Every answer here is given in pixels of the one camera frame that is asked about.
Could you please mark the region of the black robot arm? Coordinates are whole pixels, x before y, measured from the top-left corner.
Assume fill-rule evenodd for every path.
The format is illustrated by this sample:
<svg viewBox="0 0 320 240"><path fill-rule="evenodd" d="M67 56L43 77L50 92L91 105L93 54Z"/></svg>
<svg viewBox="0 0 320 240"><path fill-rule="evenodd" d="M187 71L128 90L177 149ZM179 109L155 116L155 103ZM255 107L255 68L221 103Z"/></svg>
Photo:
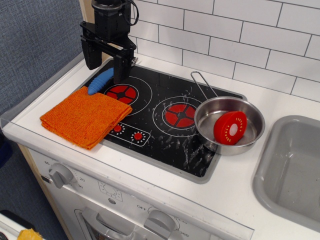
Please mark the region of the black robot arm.
<svg viewBox="0 0 320 240"><path fill-rule="evenodd" d="M93 0L94 23L83 21L81 45L87 67L94 70L102 64L102 53L113 57L113 82L129 78L136 63L137 46L129 39L132 0Z"/></svg>

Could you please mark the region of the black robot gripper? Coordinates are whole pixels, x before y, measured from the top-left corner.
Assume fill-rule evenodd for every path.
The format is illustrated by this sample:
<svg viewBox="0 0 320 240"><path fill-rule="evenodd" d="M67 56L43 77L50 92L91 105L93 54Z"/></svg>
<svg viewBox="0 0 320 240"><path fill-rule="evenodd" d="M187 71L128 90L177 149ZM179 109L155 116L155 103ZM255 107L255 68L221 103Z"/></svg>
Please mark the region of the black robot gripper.
<svg viewBox="0 0 320 240"><path fill-rule="evenodd" d="M129 39L132 4L92 4L94 23L83 21L81 45L89 70L102 64L102 53L113 58L113 82L129 78L131 66L135 65L134 51L137 46Z"/></svg>

